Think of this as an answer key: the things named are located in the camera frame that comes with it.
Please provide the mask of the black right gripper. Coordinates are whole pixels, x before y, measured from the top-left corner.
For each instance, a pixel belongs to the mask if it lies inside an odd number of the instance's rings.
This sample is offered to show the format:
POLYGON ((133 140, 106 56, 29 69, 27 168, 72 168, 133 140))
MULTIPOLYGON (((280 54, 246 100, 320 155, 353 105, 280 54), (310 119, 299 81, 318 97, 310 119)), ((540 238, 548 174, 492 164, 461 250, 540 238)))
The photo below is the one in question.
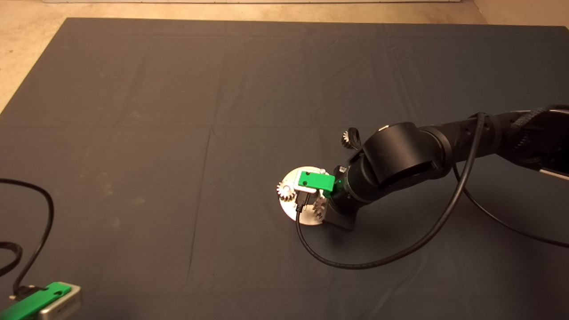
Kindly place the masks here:
POLYGON ((327 196, 323 220, 344 231, 353 231, 357 217, 357 206, 344 185, 346 171, 347 168, 341 165, 334 168, 333 190, 327 196))

